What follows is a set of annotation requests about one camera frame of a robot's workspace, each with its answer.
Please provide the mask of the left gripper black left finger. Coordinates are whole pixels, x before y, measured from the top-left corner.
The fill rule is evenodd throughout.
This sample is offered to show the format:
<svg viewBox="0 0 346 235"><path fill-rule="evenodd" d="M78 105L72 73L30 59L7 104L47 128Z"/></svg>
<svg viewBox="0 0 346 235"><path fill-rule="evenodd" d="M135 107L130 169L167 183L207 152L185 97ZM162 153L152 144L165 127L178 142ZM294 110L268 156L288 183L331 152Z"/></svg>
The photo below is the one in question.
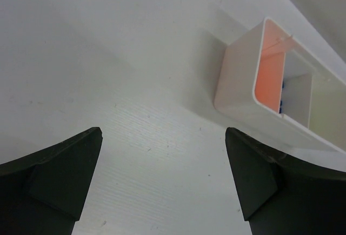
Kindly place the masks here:
<svg viewBox="0 0 346 235"><path fill-rule="evenodd" d="M1 165L1 234L72 234L102 146L89 128Z"/></svg>

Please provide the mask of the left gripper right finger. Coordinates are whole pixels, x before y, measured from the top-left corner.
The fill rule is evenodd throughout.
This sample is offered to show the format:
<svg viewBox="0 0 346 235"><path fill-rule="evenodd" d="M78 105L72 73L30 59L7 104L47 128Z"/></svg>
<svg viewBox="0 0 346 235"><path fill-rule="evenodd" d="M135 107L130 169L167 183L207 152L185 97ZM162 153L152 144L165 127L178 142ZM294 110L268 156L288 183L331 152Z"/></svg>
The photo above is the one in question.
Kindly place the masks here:
<svg viewBox="0 0 346 235"><path fill-rule="evenodd" d="M225 145L252 234L345 234L345 173L267 146L229 127Z"/></svg>

